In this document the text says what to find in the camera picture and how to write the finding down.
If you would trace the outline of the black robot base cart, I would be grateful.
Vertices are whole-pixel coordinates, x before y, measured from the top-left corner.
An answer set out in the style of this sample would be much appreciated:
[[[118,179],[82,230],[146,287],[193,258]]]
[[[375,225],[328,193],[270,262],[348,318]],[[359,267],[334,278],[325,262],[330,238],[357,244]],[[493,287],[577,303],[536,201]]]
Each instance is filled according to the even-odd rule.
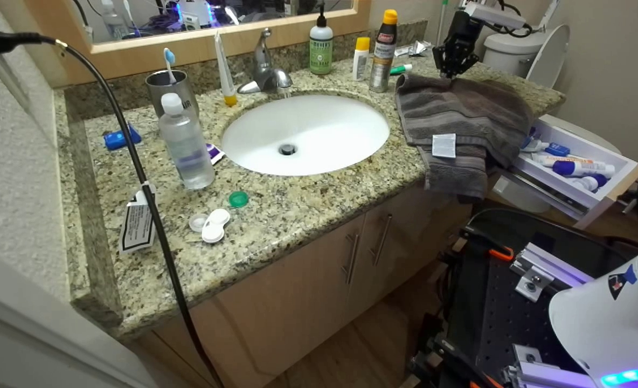
[[[535,244],[597,278],[638,251],[522,211],[484,208],[460,229],[445,303],[410,357],[417,388],[600,388],[562,349],[548,305],[565,285],[519,258]]]

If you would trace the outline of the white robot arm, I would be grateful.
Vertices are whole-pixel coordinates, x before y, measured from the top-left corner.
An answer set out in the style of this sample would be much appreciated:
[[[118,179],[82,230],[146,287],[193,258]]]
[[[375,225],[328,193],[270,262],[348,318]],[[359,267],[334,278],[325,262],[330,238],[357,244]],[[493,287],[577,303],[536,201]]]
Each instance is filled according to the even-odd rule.
[[[565,285],[548,315],[574,361],[600,388],[638,388],[638,257],[597,278],[535,244],[519,258]]]

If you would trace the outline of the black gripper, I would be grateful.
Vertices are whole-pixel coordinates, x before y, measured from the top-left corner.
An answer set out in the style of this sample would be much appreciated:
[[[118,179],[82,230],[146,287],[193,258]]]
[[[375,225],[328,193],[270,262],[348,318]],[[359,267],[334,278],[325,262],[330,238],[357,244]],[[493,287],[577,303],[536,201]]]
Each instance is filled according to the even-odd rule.
[[[479,59],[473,44],[480,29],[483,24],[465,11],[453,15],[443,43],[432,48],[432,59],[441,76],[455,77],[465,72]]]

